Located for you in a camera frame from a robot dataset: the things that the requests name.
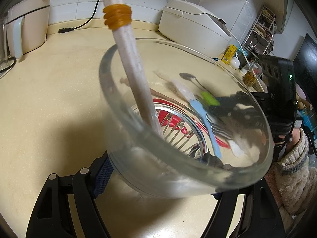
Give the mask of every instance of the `rubber band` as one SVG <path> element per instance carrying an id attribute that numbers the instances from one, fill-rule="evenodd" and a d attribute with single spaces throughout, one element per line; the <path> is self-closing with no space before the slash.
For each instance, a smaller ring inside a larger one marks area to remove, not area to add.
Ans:
<path id="1" fill-rule="evenodd" d="M 112 4 L 103 9 L 105 13 L 105 25 L 109 29 L 116 30 L 122 26 L 131 24 L 131 7 L 126 4 Z"/>

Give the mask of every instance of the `black power cord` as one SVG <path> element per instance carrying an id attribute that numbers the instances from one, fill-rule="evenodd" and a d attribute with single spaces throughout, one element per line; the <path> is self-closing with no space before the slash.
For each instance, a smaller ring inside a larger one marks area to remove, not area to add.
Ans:
<path id="1" fill-rule="evenodd" d="M 97 10 L 97 6 L 98 6 L 98 3 L 99 3 L 99 0 L 97 0 L 97 3 L 96 3 L 96 6 L 95 6 L 95 10 L 94 10 L 94 13 L 93 15 L 91 16 L 91 18 L 89 20 L 87 20 L 84 24 L 78 26 L 78 27 L 75 27 L 75 28 L 60 28 L 58 30 L 58 33 L 66 33 L 66 32 L 69 32 L 69 31 L 73 31 L 77 28 L 81 28 L 82 26 L 86 25 L 88 22 L 90 22 L 92 20 L 92 18 L 95 16 L 95 13 L 96 13 L 96 10 Z"/>
<path id="2" fill-rule="evenodd" d="M 9 69 L 11 69 L 16 64 L 16 58 L 15 57 L 8 58 L 8 62 L 9 61 L 13 61 L 13 63 L 10 66 L 8 66 L 7 68 L 4 68 L 4 69 L 0 70 L 0 74 L 8 71 Z"/>

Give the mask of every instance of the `glass bowl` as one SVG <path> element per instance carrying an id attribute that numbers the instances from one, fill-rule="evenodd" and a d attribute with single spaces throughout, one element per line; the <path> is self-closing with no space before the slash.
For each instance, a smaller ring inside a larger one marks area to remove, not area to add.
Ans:
<path id="1" fill-rule="evenodd" d="M 213 59 L 172 41 L 139 38 L 137 47 L 164 139 L 141 120 L 112 46 L 101 60 L 99 79 L 107 152 L 121 178 L 139 192 L 164 198 L 239 189 L 262 178 L 271 165 L 273 139 L 265 115 L 241 82 Z M 202 115 L 171 79 L 186 85 L 204 106 L 221 159 L 213 154 Z"/>

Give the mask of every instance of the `person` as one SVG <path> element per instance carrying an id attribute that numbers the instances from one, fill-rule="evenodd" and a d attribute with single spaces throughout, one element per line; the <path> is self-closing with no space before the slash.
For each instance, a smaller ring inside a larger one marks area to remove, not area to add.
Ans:
<path id="1" fill-rule="evenodd" d="M 303 129 L 294 129 L 285 156 L 272 164 L 264 176 L 279 208 L 285 232 L 303 213 L 317 192 L 317 168 L 309 166 L 308 138 Z"/>

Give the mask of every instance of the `kitchen countertop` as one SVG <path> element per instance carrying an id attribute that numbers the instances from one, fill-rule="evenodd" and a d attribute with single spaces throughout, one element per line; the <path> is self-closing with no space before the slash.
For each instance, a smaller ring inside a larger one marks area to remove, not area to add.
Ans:
<path id="1" fill-rule="evenodd" d="M 154 31 L 134 32 L 136 37 L 163 39 Z M 0 212 L 18 237 L 25 237 L 48 175 L 74 174 L 106 149 L 98 69 L 113 44 L 107 28 L 52 34 L 0 80 Z M 216 203 L 211 195 L 149 198 L 116 174 L 96 200 L 113 238 L 198 238 Z M 242 204 L 240 195 L 231 231 L 239 221 Z M 77 236 L 84 237 L 72 196 L 70 206 Z"/>

